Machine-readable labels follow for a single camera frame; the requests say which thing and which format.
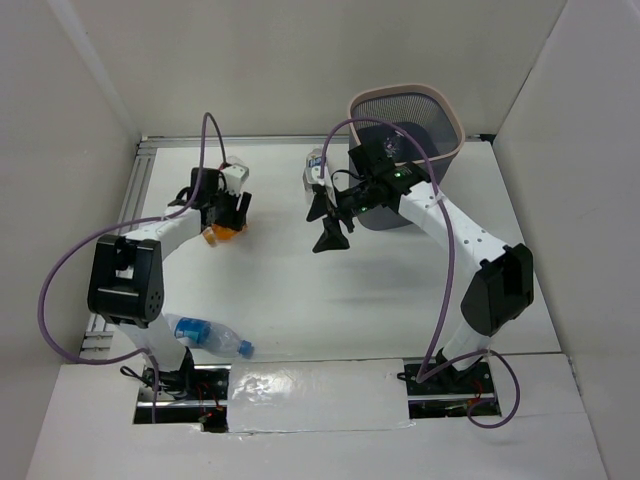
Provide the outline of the orange juice bottle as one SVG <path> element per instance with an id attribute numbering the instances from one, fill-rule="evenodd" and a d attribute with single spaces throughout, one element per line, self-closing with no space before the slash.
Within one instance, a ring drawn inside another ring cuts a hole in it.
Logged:
<path id="1" fill-rule="evenodd" d="M 234 230 L 217 224 L 212 224 L 205 228 L 205 230 L 202 232 L 202 237 L 208 245 L 216 246 L 220 243 L 231 241 L 233 238 L 241 233 L 244 233 L 246 230 L 246 225 L 244 225 L 240 230 Z"/>

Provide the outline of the clear bottle green white label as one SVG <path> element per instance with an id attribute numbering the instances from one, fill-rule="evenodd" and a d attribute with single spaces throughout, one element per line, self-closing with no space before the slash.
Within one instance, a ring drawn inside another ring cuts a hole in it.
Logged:
<path id="1" fill-rule="evenodd" d="M 317 191 L 323 191 L 325 189 L 325 181 L 320 178 L 321 153 L 321 148 L 314 148 L 305 159 L 302 181 L 308 204 L 312 202 L 313 196 Z"/>

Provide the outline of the clear bottle blue cap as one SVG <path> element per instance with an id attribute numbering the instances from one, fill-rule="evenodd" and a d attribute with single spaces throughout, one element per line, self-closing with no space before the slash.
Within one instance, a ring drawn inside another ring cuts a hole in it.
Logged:
<path id="1" fill-rule="evenodd" d="M 221 358 L 251 359 L 254 346 L 231 328 L 212 321 L 164 315 L 174 336 L 189 347 L 196 347 Z"/>

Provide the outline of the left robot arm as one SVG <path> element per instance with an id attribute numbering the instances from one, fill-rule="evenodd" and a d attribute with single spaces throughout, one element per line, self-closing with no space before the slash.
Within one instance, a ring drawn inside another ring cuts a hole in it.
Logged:
<path id="1" fill-rule="evenodd" d="M 249 169 L 233 163 L 191 171 L 183 188 L 157 220 L 125 235 L 105 234 L 95 248 L 88 307 L 155 359 L 163 390 L 176 399 L 196 390 L 197 374 L 187 346 L 175 338 L 162 314 L 163 261 L 183 243 L 203 237 L 228 241 L 247 228 L 252 195 L 244 190 Z"/>

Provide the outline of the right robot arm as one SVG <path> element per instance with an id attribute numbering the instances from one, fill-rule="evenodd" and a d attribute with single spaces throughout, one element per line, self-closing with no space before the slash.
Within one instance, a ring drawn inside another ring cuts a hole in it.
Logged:
<path id="1" fill-rule="evenodd" d="M 342 147 L 232 150 L 227 173 L 250 172 L 249 229 L 214 271 L 215 314 L 254 341 L 262 359 L 420 354 L 442 343 L 436 379 L 448 392 L 471 379 L 463 354 L 482 349 L 463 315 L 473 276 L 506 254 L 443 194 L 412 188 L 398 211 L 359 214 L 344 251 L 314 253 L 319 223 L 306 221 L 303 168 L 327 167 L 334 194 L 362 184 Z"/>

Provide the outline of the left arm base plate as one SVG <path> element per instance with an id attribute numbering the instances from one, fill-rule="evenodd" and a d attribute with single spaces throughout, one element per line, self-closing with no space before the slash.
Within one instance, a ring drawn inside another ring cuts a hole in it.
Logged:
<path id="1" fill-rule="evenodd" d="M 139 390 L 133 416 L 135 425 L 192 424 L 203 432 L 228 432 L 227 399 L 230 365 L 197 365 L 184 390 L 170 390 L 161 384 L 156 400 L 153 373 L 144 368 L 142 374 L 128 366 L 120 374 L 135 379 Z"/>

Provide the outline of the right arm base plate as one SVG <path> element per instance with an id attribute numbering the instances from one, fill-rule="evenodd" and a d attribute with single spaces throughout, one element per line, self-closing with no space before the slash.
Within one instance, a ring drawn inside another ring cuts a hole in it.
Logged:
<path id="1" fill-rule="evenodd" d="M 489 365 L 481 361 L 471 372 L 454 383 L 437 374 L 417 383 L 418 361 L 405 361 L 396 378 L 406 387 L 409 418 L 434 419 L 465 417 L 475 405 L 472 415 L 500 416 L 495 386 Z"/>

